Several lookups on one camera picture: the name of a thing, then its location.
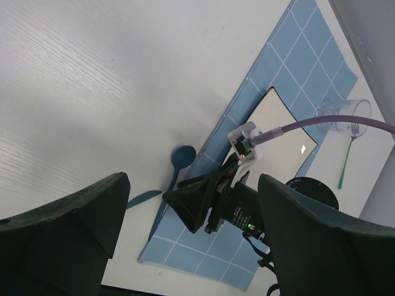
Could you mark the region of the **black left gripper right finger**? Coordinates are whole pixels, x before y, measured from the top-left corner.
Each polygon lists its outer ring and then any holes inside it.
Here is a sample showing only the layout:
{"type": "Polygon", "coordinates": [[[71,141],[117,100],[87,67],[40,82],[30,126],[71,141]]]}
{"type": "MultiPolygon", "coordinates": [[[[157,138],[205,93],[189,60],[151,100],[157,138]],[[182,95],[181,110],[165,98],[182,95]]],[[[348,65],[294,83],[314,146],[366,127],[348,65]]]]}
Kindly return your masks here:
{"type": "Polygon", "coordinates": [[[394,228],[262,174],[258,200],[281,295],[394,295],[394,228]]]}

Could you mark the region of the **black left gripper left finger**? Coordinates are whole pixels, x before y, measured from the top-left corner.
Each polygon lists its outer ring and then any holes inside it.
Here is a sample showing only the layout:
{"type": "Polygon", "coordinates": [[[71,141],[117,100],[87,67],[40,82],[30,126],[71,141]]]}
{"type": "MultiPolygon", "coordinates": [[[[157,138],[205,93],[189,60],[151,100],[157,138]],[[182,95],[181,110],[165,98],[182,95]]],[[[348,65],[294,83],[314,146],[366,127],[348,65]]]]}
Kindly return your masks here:
{"type": "Polygon", "coordinates": [[[130,194],[126,173],[1,219],[1,295],[98,295],[130,194]]]}

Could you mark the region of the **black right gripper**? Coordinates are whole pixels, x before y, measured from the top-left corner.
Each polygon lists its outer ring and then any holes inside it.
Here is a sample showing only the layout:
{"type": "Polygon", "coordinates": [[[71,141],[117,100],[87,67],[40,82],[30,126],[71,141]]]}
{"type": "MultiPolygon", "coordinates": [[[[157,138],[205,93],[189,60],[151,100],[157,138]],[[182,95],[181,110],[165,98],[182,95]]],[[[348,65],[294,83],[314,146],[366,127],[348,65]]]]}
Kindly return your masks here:
{"type": "Polygon", "coordinates": [[[246,185],[249,173],[231,184],[238,168],[237,160],[227,160],[218,170],[182,181],[162,199],[193,234],[200,228],[208,234],[217,232],[226,221],[262,240],[266,229],[258,191],[246,185]]]}

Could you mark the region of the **dark blue plastic knife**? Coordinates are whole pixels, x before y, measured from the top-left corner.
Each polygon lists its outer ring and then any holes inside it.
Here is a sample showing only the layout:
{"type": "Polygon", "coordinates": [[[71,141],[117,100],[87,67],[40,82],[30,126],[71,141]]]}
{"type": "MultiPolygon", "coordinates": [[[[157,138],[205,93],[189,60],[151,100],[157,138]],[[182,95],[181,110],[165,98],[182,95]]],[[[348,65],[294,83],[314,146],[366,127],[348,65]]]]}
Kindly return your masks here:
{"type": "Polygon", "coordinates": [[[145,201],[148,201],[149,199],[156,197],[157,195],[160,195],[161,193],[162,193],[162,191],[160,191],[160,190],[146,191],[146,192],[136,196],[135,198],[131,199],[127,203],[127,209],[135,207],[145,201]]]}

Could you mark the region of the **dark blue plastic spoon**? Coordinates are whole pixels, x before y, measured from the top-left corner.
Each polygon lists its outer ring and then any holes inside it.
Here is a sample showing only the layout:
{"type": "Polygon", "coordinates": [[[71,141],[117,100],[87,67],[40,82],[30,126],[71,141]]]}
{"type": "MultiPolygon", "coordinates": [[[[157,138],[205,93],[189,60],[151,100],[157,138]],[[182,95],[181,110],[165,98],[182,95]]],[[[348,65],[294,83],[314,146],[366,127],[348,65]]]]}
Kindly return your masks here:
{"type": "Polygon", "coordinates": [[[173,175],[168,187],[168,191],[172,191],[178,179],[178,175],[182,169],[188,168],[196,158],[196,150],[193,146],[183,145],[176,148],[171,155],[171,163],[173,166],[173,175]]]}

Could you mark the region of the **square white plate black rim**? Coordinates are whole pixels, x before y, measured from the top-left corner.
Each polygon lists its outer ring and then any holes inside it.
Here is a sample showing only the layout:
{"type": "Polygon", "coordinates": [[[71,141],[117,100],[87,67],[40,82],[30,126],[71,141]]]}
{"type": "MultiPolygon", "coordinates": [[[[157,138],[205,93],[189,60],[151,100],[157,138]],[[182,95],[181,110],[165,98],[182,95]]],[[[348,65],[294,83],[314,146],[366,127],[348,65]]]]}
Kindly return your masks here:
{"type": "Polygon", "coordinates": [[[265,93],[249,121],[260,132],[268,133],[273,138],[254,148],[260,154],[260,159],[250,167],[246,185],[257,189],[261,174],[270,175],[282,183],[293,179],[311,156],[317,143],[303,128],[286,133],[282,131],[282,127],[297,120],[275,88],[271,87],[265,93]]]}

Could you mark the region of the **silver metal fork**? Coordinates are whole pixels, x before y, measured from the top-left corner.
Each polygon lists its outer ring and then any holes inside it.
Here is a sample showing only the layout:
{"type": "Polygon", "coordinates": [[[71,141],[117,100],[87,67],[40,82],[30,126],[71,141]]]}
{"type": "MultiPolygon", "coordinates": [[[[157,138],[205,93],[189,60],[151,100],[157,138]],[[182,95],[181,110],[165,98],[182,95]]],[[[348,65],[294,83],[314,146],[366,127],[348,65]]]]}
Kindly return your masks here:
{"type": "Polygon", "coordinates": [[[342,189],[342,187],[343,187],[344,175],[345,175],[345,171],[346,171],[347,162],[348,162],[348,159],[349,159],[349,154],[350,154],[350,151],[351,151],[352,143],[359,137],[359,131],[360,131],[359,124],[358,123],[351,123],[350,129],[351,129],[351,139],[349,141],[349,144],[348,144],[348,147],[347,147],[347,150],[346,150],[343,166],[342,166],[342,169],[341,169],[340,178],[339,178],[338,185],[337,185],[337,188],[339,190],[342,189]]]}

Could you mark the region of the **blue checked cloth napkin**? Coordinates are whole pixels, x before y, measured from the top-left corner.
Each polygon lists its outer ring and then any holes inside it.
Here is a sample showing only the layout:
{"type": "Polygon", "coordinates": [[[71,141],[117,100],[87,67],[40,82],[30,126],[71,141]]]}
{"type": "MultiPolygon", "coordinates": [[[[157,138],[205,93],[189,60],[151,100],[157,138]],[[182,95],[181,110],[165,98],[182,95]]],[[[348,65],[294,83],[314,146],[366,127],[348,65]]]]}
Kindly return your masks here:
{"type": "MultiPolygon", "coordinates": [[[[314,115],[321,101],[348,97],[357,82],[315,1],[292,1],[241,83],[188,176],[219,167],[230,150],[227,134],[247,121],[269,88],[297,120],[314,115]]],[[[139,257],[247,291],[259,256],[242,232],[225,223],[218,233],[189,232],[167,209],[139,257]]]]}

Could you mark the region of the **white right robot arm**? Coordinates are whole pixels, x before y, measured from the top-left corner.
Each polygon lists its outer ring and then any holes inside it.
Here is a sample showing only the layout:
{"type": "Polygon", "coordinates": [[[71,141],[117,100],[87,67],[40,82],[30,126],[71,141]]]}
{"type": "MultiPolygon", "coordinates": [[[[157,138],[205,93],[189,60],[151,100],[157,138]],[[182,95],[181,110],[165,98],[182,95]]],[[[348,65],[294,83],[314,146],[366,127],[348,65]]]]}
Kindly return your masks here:
{"type": "Polygon", "coordinates": [[[324,213],[329,208],[337,210],[336,196],[326,185],[300,177],[278,189],[268,180],[256,191],[245,184],[247,173],[231,185],[238,168],[237,159],[230,157],[220,168],[182,181],[177,190],[164,194],[163,201],[191,233],[205,221],[208,234],[227,221],[242,230],[247,241],[263,237],[271,251],[254,250],[261,256],[259,265],[283,281],[293,276],[311,278],[322,268],[340,266],[346,246],[340,230],[314,222],[300,211],[304,205],[311,213],[317,202],[324,213]]]}

